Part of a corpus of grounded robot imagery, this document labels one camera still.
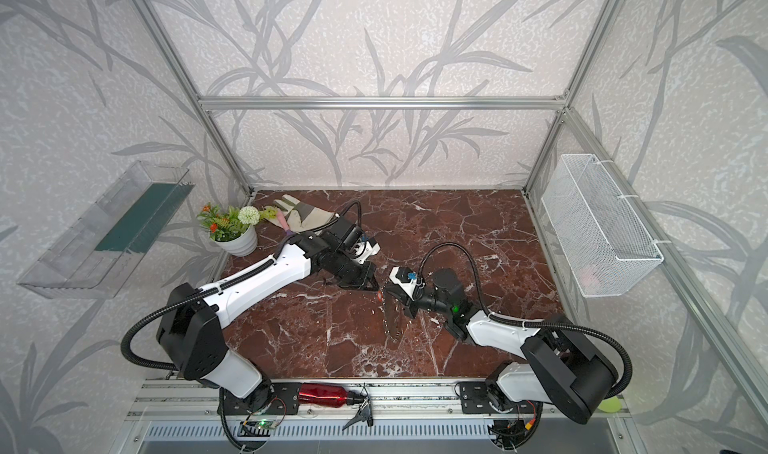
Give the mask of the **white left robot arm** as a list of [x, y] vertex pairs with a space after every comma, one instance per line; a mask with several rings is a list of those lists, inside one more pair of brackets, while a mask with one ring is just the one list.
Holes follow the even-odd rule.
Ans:
[[268, 394], [269, 381], [228, 347], [224, 329], [257, 303], [319, 271], [329, 273], [342, 289], [378, 290], [370, 258], [379, 251], [375, 238], [340, 216], [319, 232], [290, 234], [273, 254], [232, 276], [201, 289], [177, 286], [156, 339], [184, 379], [253, 402]]

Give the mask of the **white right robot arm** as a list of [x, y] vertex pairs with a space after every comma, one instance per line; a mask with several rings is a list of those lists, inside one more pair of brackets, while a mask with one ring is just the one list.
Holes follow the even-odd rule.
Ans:
[[543, 327], [535, 321], [497, 319], [468, 300], [451, 269], [438, 271], [428, 285], [415, 271], [394, 267], [384, 291], [410, 318], [421, 310], [441, 314], [444, 329], [457, 340], [524, 360], [502, 364], [485, 380], [490, 404], [500, 412], [523, 401], [548, 403], [585, 424], [619, 381], [615, 366], [565, 316], [552, 316]]

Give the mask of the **beige and grey garden glove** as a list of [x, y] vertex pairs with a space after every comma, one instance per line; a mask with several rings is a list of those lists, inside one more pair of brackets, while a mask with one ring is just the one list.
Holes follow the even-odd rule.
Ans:
[[320, 228], [334, 218], [332, 212], [303, 202], [289, 194], [284, 194], [272, 205], [265, 206], [261, 210], [261, 218], [282, 228], [276, 219], [277, 210], [283, 212], [294, 233]]

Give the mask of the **white ribbed plant pot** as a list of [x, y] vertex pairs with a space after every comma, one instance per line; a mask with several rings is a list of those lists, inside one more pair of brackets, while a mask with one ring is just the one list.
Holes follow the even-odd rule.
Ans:
[[236, 257], [245, 257], [253, 253], [258, 246], [258, 235], [254, 226], [249, 226], [243, 234], [231, 241], [216, 241], [215, 244], [225, 252]]

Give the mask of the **black clip tool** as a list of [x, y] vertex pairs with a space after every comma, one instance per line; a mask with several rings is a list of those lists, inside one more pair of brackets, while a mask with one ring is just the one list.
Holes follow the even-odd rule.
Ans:
[[349, 392], [346, 399], [346, 404], [349, 406], [355, 406], [357, 411], [355, 415], [346, 422], [342, 428], [343, 431], [346, 431], [351, 426], [358, 423], [364, 423], [367, 427], [372, 427], [374, 425], [370, 395], [366, 387], [363, 387], [363, 390], [360, 393]]

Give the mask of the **artificial green plant with flowers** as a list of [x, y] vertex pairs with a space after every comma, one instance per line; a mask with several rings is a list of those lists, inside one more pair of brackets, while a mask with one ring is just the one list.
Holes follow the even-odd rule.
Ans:
[[219, 205], [206, 204], [197, 215], [202, 228], [215, 242], [229, 242], [238, 239], [246, 231], [261, 221], [275, 220], [277, 209], [268, 206], [257, 209], [254, 206], [242, 208], [221, 208]]

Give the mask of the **clear plastic wall tray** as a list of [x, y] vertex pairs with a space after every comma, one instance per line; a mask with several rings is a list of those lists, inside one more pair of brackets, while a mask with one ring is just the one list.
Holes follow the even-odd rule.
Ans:
[[134, 162], [19, 278], [47, 299], [111, 299], [195, 184], [185, 167]]

